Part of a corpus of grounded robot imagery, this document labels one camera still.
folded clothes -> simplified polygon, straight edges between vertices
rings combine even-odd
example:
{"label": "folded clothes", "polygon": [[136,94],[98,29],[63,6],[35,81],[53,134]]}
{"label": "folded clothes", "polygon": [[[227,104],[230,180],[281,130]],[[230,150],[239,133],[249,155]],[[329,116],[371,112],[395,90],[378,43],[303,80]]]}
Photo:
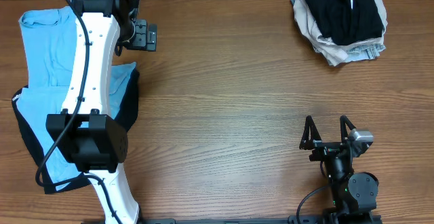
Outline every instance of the folded clothes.
{"label": "folded clothes", "polygon": [[[69,7],[29,11],[19,23],[27,59],[28,87],[14,96],[12,104],[24,143],[38,164],[54,143],[45,128],[45,121],[47,114],[60,112],[66,98],[75,59],[77,25]],[[126,130],[131,128],[138,112],[138,72],[135,68],[134,62],[111,69],[111,116]],[[52,153],[45,167],[44,182],[56,183],[81,174],[74,164],[66,162],[59,149]],[[45,188],[45,192],[60,191],[66,186]]]}
{"label": "folded clothes", "polygon": [[384,34],[387,26],[386,9],[382,0],[375,0],[378,13],[384,26],[382,37],[358,41],[350,45],[336,45],[332,38],[321,34],[309,7],[304,0],[291,0],[294,6],[294,18],[304,35],[313,45],[316,52],[322,53],[330,65],[336,66],[342,62],[374,59],[385,49]]}
{"label": "folded clothes", "polygon": [[375,0],[305,0],[323,37],[338,45],[381,37]]}

folded cloth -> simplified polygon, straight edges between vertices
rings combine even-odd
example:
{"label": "folded cloth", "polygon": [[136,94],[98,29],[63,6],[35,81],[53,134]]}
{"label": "folded cloth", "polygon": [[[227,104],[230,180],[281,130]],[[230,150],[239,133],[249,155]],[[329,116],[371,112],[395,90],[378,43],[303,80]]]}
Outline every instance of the folded cloth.
{"label": "folded cloth", "polygon": [[342,62],[374,59],[385,49],[384,34],[387,26],[387,14],[382,0],[375,0],[378,13],[384,26],[382,37],[358,41],[350,45],[336,45],[332,38],[324,38],[317,26],[305,0],[291,0],[294,6],[294,18],[304,35],[313,45],[316,52],[322,53],[330,65],[336,66]]}
{"label": "folded cloth", "polygon": [[[66,98],[75,59],[77,25],[75,15],[69,7],[61,10],[29,11],[21,17],[19,23],[27,59],[28,87],[22,88],[20,93],[14,96],[12,104],[21,124],[20,131],[27,148],[29,151],[41,149],[42,155],[45,155],[54,143],[45,128],[45,121],[47,114],[60,112]],[[135,68],[134,62],[113,66],[111,70],[111,116],[116,120],[120,114],[121,125],[126,130],[135,122],[138,112],[138,106],[134,106],[138,104],[138,72]],[[133,101],[125,101],[125,93],[128,93],[128,98]],[[122,103],[129,105],[123,111]],[[39,143],[41,147],[31,145],[35,143]],[[81,174],[74,164],[66,162],[59,149],[56,149],[48,159],[46,171],[43,180],[46,181],[49,177],[49,182],[53,183]],[[58,186],[56,191],[67,185]]]}
{"label": "folded cloth", "polygon": [[381,37],[375,0],[305,0],[323,37],[338,45]]}

black garment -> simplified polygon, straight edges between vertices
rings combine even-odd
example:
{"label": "black garment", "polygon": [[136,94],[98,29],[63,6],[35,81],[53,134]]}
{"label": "black garment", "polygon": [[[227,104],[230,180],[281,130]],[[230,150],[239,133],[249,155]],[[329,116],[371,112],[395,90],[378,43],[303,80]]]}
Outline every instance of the black garment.
{"label": "black garment", "polygon": [[[130,130],[130,128],[133,126],[134,122],[136,122],[137,114],[138,114],[138,77],[139,72],[134,69],[131,72],[130,80],[127,84],[127,89],[125,91],[125,95],[122,98],[121,105],[119,108],[119,112],[116,115],[115,121],[123,126],[126,131]],[[33,133],[32,128],[29,126],[25,118],[21,115],[19,112],[16,101],[18,101],[18,98],[21,95],[22,89],[19,89],[14,96],[12,97],[12,108],[14,109],[14,113],[16,116],[16,119],[18,121],[18,127],[20,128],[21,137],[24,141],[24,144],[26,145],[26,148],[30,155],[32,156],[33,160],[35,161],[36,165],[39,166],[43,159],[43,150],[41,143],[39,143],[37,137],[35,136],[35,133]],[[44,166],[41,172],[42,175],[42,181],[44,183],[53,183],[51,180],[47,167]],[[66,187],[61,189],[60,191],[57,191],[55,187],[44,187],[45,194],[50,193],[61,193],[65,191],[70,191],[74,189],[78,189],[80,187],[85,187],[89,185],[90,182],[87,179],[80,179],[78,181],[73,181],[72,183],[69,183]]]}
{"label": "black garment", "polygon": [[375,0],[306,0],[306,3],[323,37],[331,37],[337,45],[382,36],[384,27]]}

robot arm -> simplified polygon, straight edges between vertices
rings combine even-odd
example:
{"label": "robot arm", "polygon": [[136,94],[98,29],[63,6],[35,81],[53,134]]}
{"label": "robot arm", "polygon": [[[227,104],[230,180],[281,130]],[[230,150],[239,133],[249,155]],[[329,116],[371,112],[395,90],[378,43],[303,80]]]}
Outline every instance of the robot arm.
{"label": "robot arm", "polygon": [[[137,20],[140,0],[72,0],[71,3],[84,22],[90,47],[89,64],[82,98],[79,90],[85,68],[86,41],[79,20],[77,48],[73,75],[68,94],[59,115],[48,115],[47,131],[57,140],[69,120],[72,128],[60,139],[58,148],[67,162],[79,171],[103,180],[107,192],[95,179],[90,179],[104,209],[105,223],[118,223],[109,209],[106,194],[113,210],[123,224],[140,221],[140,208],[132,197],[123,162],[128,139],[126,131],[110,117],[109,87],[113,52],[121,55],[122,48],[155,51],[157,26],[147,26]],[[78,114],[71,114],[81,99]]]}

wooden table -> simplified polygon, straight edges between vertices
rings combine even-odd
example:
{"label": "wooden table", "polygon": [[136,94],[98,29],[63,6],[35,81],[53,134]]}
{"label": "wooden table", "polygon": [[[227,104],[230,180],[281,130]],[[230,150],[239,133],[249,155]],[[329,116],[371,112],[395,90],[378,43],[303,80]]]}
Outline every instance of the wooden table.
{"label": "wooden table", "polygon": [[[287,217],[326,181],[298,149],[312,115],[324,141],[347,115],[375,135],[354,160],[380,180],[385,223],[434,222],[434,0],[383,0],[387,49],[329,67],[289,0],[144,0],[158,50],[138,62],[140,108],[125,170],[146,218]],[[44,195],[12,111],[27,84],[19,17],[63,1],[0,1],[0,223],[79,223],[103,212],[92,187]],[[302,214],[331,206],[312,197]]]}

